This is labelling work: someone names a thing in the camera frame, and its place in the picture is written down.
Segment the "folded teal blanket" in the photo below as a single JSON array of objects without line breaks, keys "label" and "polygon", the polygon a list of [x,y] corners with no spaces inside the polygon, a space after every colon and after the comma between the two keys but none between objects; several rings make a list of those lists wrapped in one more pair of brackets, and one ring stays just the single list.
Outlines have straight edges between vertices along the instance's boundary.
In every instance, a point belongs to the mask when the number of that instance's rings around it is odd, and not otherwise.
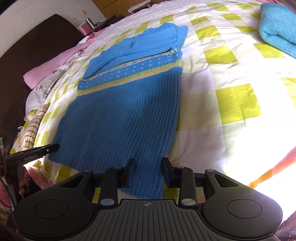
[{"label": "folded teal blanket", "polygon": [[123,191],[162,198],[161,160],[176,132],[187,31],[164,23],[91,60],[53,140],[60,148],[49,159],[102,173],[134,158],[134,184]]},{"label": "folded teal blanket", "polygon": [[296,58],[296,14],[286,6],[261,4],[259,33],[271,46]]}]

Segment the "wall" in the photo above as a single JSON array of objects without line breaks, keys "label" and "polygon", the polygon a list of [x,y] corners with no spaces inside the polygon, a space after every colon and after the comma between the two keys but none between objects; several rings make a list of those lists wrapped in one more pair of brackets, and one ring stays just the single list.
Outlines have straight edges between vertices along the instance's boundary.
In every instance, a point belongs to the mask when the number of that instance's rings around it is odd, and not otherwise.
[{"label": "wall", "polygon": [[0,15],[0,56],[29,30],[55,13],[75,27],[87,18],[94,23],[105,19],[92,0],[17,0]]}]

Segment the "checkered bedsheet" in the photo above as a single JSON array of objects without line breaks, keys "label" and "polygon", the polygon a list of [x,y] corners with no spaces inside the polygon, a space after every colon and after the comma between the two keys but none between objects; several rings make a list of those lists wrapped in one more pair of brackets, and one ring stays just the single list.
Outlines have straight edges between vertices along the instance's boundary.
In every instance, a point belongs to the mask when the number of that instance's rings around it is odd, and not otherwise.
[{"label": "checkered bedsheet", "polygon": [[[51,90],[35,146],[52,142],[91,58],[164,22],[189,28],[181,49],[178,125],[168,158],[173,165],[195,172],[216,169],[248,185],[296,146],[296,59],[262,42],[260,3],[254,1],[173,0],[110,26]],[[53,182],[76,173],[47,157],[30,165]],[[296,165],[291,165],[286,171],[295,170]],[[274,191],[276,180],[272,177],[264,188],[257,188],[282,207],[288,205],[287,218],[296,204],[287,203]],[[295,188],[295,182],[289,185]]]}]

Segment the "headboard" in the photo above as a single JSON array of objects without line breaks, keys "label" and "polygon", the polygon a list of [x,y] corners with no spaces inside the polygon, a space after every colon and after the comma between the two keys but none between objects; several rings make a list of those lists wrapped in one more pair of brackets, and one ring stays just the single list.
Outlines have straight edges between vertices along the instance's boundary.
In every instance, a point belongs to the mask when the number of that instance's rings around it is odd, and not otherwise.
[{"label": "headboard", "polygon": [[31,89],[23,80],[29,70],[74,47],[84,36],[55,14],[21,37],[0,57],[0,137],[9,151],[18,127],[24,124]]}]

